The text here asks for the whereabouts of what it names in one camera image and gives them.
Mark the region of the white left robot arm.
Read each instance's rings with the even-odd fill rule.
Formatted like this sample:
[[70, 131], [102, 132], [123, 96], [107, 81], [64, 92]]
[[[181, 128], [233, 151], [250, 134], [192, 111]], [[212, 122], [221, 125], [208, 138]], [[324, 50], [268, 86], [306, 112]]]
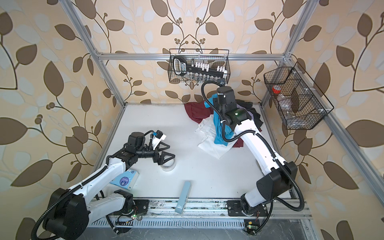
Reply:
[[116, 190], [109, 196], [97, 195], [119, 175], [127, 172], [138, 159], [151, 158], [155, 164], [162, 166], [174, 160], [175, 155], [168, 153], [170, 148], [163, 141], [166, 135], [161, 131], [149, 131], [150, 141], [146, 134], [133, 132], [127, 143], [106, 157], [106, 163], [89, 177], [69, 189], [59, 188], [51, 195], [47, 210], [36, 221], [31, 232], [31, 239], [39, 239], [37, 231], [40, 227], [53, 234], [52, 240], [76, 240], [89, 224], [109, 215], [121, 212], [123, 215], [135, 215], [133, 195], [125, 190]]

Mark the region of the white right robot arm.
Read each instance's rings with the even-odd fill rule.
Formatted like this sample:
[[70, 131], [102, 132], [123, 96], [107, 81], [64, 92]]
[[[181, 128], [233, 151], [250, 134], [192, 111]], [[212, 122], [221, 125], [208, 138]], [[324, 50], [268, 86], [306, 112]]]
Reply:
[[[205, 94], [205, 85], [201, 87], [204, 103], [219, 118], [222, 139], [226, 143], [242, 139], [251, 150], [264, 174], [257, 180], [256, 187], [241, 196], [241, 208], [244, 215], [251, 216], [257, 208], [278, 201], [295, 212], [304, 209], [305, 200], [302, 191], [295, 181], [297, 166], [294, 162], [286, 162], [262, 136], [254, 119], [243, 108], [238, 108], [235, 93], [229, 86], [218, 86], [217, 93], [211, 99]], [[297, 207], [281, 199], [280, 194], [295, 189], [299, 197]]]

